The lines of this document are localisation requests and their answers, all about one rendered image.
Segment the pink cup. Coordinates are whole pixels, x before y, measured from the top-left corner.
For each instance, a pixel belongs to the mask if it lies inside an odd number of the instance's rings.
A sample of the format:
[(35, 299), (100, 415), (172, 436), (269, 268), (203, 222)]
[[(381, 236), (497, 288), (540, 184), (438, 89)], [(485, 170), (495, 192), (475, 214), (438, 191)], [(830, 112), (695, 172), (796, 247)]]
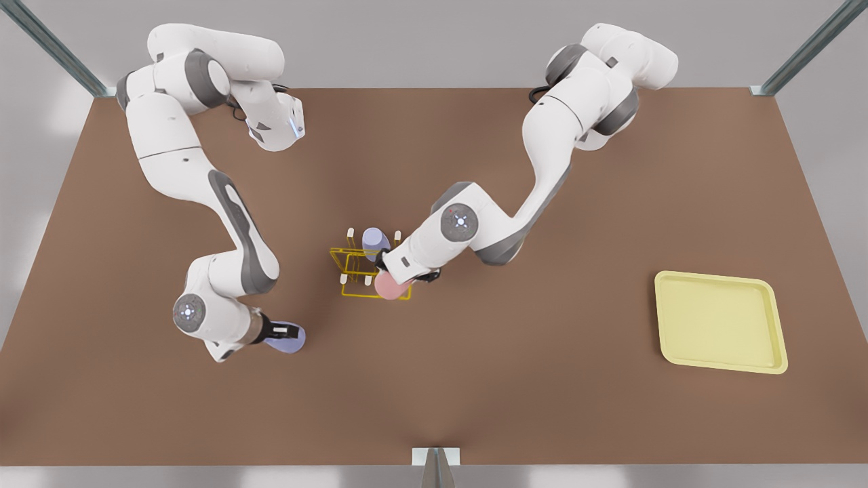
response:
[(397, 283), (389, 272), (381, 270), (373, 285), (377, 294), (386, 300), (397, 300), (412, 286), (413, 280)]

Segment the pale yellow tray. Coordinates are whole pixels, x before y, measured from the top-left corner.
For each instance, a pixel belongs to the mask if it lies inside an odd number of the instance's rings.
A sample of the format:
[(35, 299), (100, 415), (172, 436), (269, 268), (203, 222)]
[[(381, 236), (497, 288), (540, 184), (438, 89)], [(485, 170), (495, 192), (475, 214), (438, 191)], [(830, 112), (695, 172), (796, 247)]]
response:
[(663, 270), (654, 297), (670, 363), (772, 375), (788, 369), (777, 300), (765, 281)]

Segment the silver frame post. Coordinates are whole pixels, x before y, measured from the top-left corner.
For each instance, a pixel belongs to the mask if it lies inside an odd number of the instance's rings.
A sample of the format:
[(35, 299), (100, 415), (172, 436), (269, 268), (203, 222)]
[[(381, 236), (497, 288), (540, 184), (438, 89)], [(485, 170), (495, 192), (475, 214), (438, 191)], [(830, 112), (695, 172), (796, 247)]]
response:
[(460, 464), (458, 447), (415, 447), (412, 465), (422, 466), (420, 488), (456, 488), (452, 467)]
[(777, 96), (803, 68), (806, 68), (822, 50), (852, 24), (866, 9), (868, 0), (844, 2), (805, 40), (790, 58), (760, 85), (748, 87), (752, 96)]
[(99, 80), (22, 0), (0, 0), (0, 9), (91, 96), (109, 98), (117, 95), (115, 88), (107, 87)]

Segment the purple cup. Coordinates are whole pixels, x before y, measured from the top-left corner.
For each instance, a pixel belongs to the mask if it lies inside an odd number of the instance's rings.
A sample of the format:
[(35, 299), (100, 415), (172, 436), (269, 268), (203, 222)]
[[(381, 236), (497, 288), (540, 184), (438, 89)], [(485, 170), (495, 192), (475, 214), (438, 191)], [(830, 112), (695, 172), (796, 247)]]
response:
[(381, 250), (391, 249), (391, 242), (381, 229), (370, 226), (362, 234), (361, 247), (365, 252), (366, 259), (369, 262), (375, 262)]
[(306, 331), (300, 327), (300, 336), (297, 340), (267, 340), (263, 343), (282, 353), (295, 353), (300, 351), (306, 343)]

